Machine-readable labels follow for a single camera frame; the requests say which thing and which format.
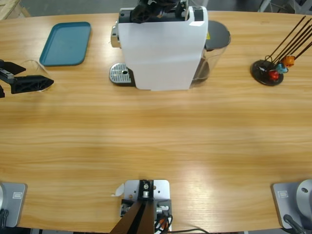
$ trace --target label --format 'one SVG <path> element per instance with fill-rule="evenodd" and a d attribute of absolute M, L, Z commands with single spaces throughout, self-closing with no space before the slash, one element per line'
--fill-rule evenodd
<path fill-rule="evenodd" d="M 280 197 L 280 198 L 288 197 L 288 192 L 287 191 L 278 191 L 278 197 Z"/>
<path fill-rule="evenodd" d="M 14 192 L 13 199 L 21 199 L 23 197 L 23 193 Z"/>

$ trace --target wooden table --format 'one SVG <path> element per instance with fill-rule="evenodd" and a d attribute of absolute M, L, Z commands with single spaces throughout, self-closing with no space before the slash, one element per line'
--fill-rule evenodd
<path fill-rule="evenodd" d="M 0 180 L 28 184 L 20 226 L 109 232 L 129 179 L 167 179 L 174 229 L 278 228 L 270 186 L 312 177 L 312 51 L 276 87 L 250 65 L 301 16 L 210 12 L 232 42 L 211 77 L 189 91 L 150 92 L 110 83 L 123 61 L 110 45 L 117 14 L 0 22 L 3 60 L 38 60 L 52 26 L 88 21 L 83 64 L 48 68 L 47 91 L 0 100 Z"/>

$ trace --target floor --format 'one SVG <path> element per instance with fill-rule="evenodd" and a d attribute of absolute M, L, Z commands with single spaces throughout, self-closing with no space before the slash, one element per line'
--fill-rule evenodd
<path fill-rule="evenodd" d="M 260 3 L 261 0 L 209 0 L 207 8 L 212 11 L 257 11 Z M 114 13 L 121 7 L 136 4 L 137 0 L 21 0 L 21 5 L 32 16 Z"/>

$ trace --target blue tray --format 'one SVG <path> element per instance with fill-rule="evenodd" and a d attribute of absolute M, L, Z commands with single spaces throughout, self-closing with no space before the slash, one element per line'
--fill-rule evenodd
<path fill-rule="evenodd" d="M 44 66 L 81 64 L 87 52 L 90 32 L 88 22 L 54 25 L 40 56 L 40 63 Z"/>

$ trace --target metal rod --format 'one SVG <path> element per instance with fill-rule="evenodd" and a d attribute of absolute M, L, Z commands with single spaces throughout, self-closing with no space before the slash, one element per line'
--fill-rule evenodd
<path fill-rule="evenodd" d="M 293 40 L 295 40 L 296 39 L 296 37 L 299 35 L 299 33 L 301 33 L 301 31 L 307 26 L 307 24 L 309 23 L 311 21 L 311 19 L 309 19 L 303 26 L 302 26 L 302 28 L 299 30 L 299 32 L 297 32 L 296 33 L 296 35 L 291 39 L 291 41 L 290 42 L 288 42 L 288 44 L 285 46 L 285 48 L 276 56 L 276 58 L 273 60 L 273 63 L 275 63 L 276 61 L 279 61 L 280 60 L 280 57 L 282 57 L 282 56 L 280 56 L 285 50 L 288 50 L 288 49 L 290 49 L 292 46 L 293 46 L 293 44 L 290 46 L 290 47 L 288 47 L 289 45 L 290 45 L 290 43 L 292 43 L 293 42 Z"/>
<path fill-rule="evenodd" d="M 278 47 L 273 51 L 273 53 L 269 56 L 272 57 L 272 55 L 278 50 L 278 48 L 287 40 L 287 38 L 294 32 L 294 30 L 298 27 L 298 25 L 304 20 L 306 16 L 302 17 L 302 19 L 296 24 L 296 26 L 291 30 L 291 32 L 285 37 L 285 39 L 278 45 Z"/>
<path fill-rule="evenodd" d="M 289 53 L 293 55 L 311 36 L 312 28 L 307 32 L 307 34 L 295 45 L 294 49 Z"/>
<path fill-rule="evenodd" d="M 304 48 L 303 51 L 301 51 L 301 52 L 299 53 L 299 55 L 297 55 L 297 57 L 296 57 L 294 60 L 296 60 L 297 58 L 299 58 L 299 57 L 300 57 L 304 52 L 306 52 L 306 50 L 309 49 L 311 46 L 312 46 L 312 42 L 310 42 L 310 44 L 307 45 L 306 48 Z"/>
<path fill-rule="evenodd" d="M 298 42 L 298 40 L 302 40 L 304 37 L 305 37 L 305 33 L 309 30 L 311 28 L 311 25 L 310 26 L 308 26 L 304 31 L 303 31 L 303 33 L 301 33 L 299 36 L 298 36 L 298 38 L 296 38 L 296 40 L 294 40 L 294 42 L 284 51 L 284 53 L 279 57 L 279 58 L 277 58 L 277 60 L 275 61 L 274 60 L 274 62 L 280 62 L 282 59 L 283 59 L 283 57 L 284 56 L 286 56 L 287 54 L 290 54 L 289 53 L 289 51 L 291 50 L 291 49 L 293 49 L 297 44 L 297 42 Z"/>

